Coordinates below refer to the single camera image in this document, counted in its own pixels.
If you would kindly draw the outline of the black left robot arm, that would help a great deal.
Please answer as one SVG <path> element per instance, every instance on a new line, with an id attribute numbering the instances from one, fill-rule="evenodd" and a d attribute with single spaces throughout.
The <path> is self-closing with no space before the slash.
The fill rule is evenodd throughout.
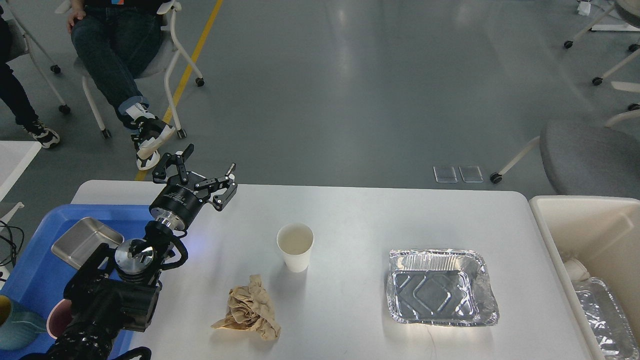
<path id="1" fill-rule="evenodd" d="M 238 188 L 235 162 L 221 177 L 206 178 L 187 170 L 193 152 L 190 144 L 160 157 L 152 180 L 164 188 L 149 206 L 144 237 L 115 248 L 102 243 L 90 253 L 62 293 L 71 301 L 70 323 L 47 351 L 25 354 L 25 360 L 105 360 L 122 330 L 144 332 L 150 326 L 162 291 L 160 275 L 189 257 L 182 236 L 206 203 L 222 211 Z"/>

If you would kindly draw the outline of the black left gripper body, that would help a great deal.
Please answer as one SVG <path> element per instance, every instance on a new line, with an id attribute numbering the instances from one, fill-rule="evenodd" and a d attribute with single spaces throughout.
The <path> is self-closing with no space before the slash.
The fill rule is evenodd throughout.
<path id="1" fill-rule="evenodd" d="M 187 173 L 187 184 L 177 179 L 157 179 L 153 183 L 163 183 L 166 186 L 149 206 L 149 212 L 154 221 L 164 224 L 170 230 L 186 231 L 204 206 L 205 200 L 196 195 L 195 185 L 206 180 L 196 173 Z"/>

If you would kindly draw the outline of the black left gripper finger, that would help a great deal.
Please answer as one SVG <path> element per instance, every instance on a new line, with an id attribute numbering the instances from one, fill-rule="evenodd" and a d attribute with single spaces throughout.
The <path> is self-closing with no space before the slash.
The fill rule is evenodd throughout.
<path id="1" fill-rule="evenodd" d="M 194 185 L 194 194 L 201 201 L 210 203 L 215 210 L 221 212 L 235 196 L 238 184 L 235 181 L 234 171 L 237 164 L 232 162 L 224 176 L 218 178 L 206 178 Z"/>
<path id="2" fill-rule="evenodd" d="M 189 144 L 181 152 L 164 153 L 153 171 L 151 171 L 152 182 L 167 185 L 187 185 L 189 183 L 189 171 L 186 169 L 185 162 L 192 155 L 194 149 L 194 144 Z M 171 166 L 175 166 L 177 173 L 168 176 L 167 169 Z"/>

